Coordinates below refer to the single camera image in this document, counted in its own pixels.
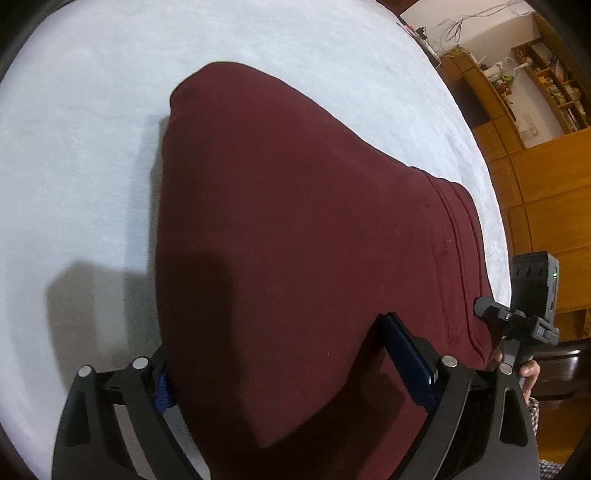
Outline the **person's right hand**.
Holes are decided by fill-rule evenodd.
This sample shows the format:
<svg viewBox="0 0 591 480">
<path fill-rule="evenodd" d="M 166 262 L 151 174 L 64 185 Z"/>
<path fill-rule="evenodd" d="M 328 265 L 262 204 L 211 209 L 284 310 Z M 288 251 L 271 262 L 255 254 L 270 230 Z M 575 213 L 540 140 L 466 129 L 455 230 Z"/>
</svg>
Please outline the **person's right hand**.
<svg viewBox="0 0 591 480">
<path fill-rule="evenodd" d="M 502 363 L 505 360 L 503 351 L 499 348 L 495 349 L 490 357 L 490 365 L 495 367 L 497 364 Z M 535 387 L 538 378 L 541 373 L 541 367 L 539 363 L 532 359 L 524 363 L 519 370 L 519 376 L 523 379 L 523 385 L 521 387 L 522 394 L 525 402 L 529 403 L 530 397 Z"/>
</svg>

